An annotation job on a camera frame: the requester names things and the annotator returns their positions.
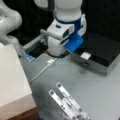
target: gray table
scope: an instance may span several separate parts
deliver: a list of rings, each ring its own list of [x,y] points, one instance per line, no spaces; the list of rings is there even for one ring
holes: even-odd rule
[[[36,76],[51,57],[43,54],[25,66],[28,80]],[[120,64],[108,76],[102,76],[74,63],[70,56],[59,59],[32,84],[33,95],[46,120],[64,120],[63,113],[49,96],[60,92],[60,82],[88,113],[92,120],[118,120],[120,117]]]

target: dark background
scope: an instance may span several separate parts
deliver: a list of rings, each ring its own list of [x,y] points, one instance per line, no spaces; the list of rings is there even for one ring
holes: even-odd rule
[[[39,35],[41,28],[47,29],[53,20],[53,13],[39,9],[33,0],[4,1],[22,15],[22,26],[11,33],[21,44]],[[120,0],[83,0],[82,11],[87,16],[88,31],[120,40]]]

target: white panel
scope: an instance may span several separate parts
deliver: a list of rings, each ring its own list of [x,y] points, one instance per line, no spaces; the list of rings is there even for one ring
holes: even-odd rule
[[[0,48],[0,107],[32,94],[13,45]]]

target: blue object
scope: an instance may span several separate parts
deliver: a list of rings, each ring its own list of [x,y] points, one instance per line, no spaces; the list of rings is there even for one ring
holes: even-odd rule
[[[70,41],[65,45],[65,47],[70,52],[74,52],[83,43],[83,38],[78,33],[72,34],[69,39]]]
[[[83,38],[78,34],[78,31],[83,28],[83,25],[81,25],[81,18],[79,18],[76,21],[73,22],[64,22],[56,18],[56,20],[61,24],[74,24],[75,25],[75,31],[73,34],[69,36],[69,38],[65,39],[61,44],[63,44],[66,40],[69,39],[69,42],[65,45],[65,47],[70,51],[74,52],[82,43]]]
[[[24,52],[24,55],[29,63],[31,63],[35,58],[31,55],[29,55],[27,52]]]

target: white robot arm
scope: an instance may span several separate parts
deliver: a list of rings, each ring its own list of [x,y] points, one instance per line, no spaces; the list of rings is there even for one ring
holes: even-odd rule
[[[47,8],[49,0],[34,0],[37,6]],[[54,21],[47,29],[49,53],[60,56],[66,49],[74,52],[83,42],[86,32],[85,14],[81,12],[83,0],[54,0]]]
[[[13,44],[20,56],[22,56],[22,51],[17,38],[7,34],[17,29],[21,24],[20,14],[8,8],[3,0],[0,0],[0,42],[4,45]]]

